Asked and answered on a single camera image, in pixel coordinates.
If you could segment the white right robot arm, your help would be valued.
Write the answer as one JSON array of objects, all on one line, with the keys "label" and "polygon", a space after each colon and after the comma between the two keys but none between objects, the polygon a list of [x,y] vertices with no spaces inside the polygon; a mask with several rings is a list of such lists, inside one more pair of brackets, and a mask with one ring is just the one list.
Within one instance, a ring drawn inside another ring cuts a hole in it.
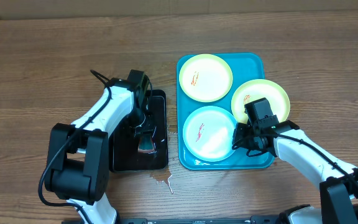
[{"label": "white right robot arm", "polygon": [[237,124],[232,149],[269,153],[296,168],[319,189],[321,206],[299,205],[281,212],[277,223],[358,223],[358,167],[314,143],[295,123]]}]

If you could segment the light blue plate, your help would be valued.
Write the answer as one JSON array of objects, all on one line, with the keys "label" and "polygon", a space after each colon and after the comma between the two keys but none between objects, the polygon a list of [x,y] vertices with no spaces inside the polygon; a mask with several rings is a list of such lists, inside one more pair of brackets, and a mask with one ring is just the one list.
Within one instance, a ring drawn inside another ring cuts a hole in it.
[{"label": "light blue plate", "polygon": [[218,106],[204,106],[192,112],[183,126],[186,148],[197,159],[219,162],[230,157],[236,120]]}]

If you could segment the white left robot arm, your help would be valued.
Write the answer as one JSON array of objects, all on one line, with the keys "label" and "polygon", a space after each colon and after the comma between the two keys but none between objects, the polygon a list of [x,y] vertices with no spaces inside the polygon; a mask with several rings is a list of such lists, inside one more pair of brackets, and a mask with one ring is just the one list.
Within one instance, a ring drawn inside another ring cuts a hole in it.
[{"label": "white left robot arm", "polygon": [[[110,168],[119,148],[154,154],[157,130],[148,102],[147,81],[103,81],[96,104],[71,124],[56,124],[50,133],[47,165],[38,188],[48,206],[73,207],[81,223],[116,223],[117,211],[106,195]],[[62,200],[52,203],[43,189]]]}]

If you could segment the orange green scrub sponge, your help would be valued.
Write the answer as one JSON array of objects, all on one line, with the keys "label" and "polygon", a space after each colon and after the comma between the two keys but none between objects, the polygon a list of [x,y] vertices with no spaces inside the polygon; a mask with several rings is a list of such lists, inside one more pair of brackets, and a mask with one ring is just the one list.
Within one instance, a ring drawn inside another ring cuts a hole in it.
[{"label": "orange green scrub sponge", "polygon": [[156,152],[153,136],[151,133],[142,134],[139,138],[138,152],[153,154]]}]

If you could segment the yellow plate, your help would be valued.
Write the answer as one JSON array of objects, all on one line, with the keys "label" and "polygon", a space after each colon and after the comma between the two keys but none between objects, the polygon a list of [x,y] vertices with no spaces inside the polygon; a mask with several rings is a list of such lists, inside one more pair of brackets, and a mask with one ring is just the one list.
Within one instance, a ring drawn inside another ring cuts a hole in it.
[{"label": "yellow plate", "polygon": [[290,114],[290,99],[286,91],[273,81],[255,79],[243,83],[233,94],[231,111],[238,123],[246,123],[248,115],[245,113],[245,104],[261,98],[268,99],[273,114],[279,122],[283,122]]},{"label": "yellow plate", "polygon": [[213,54],[189,58],[179,71],[179,84],[195,101],[210,103],[223,98],[231,89],[233,74],[228,63]]}]

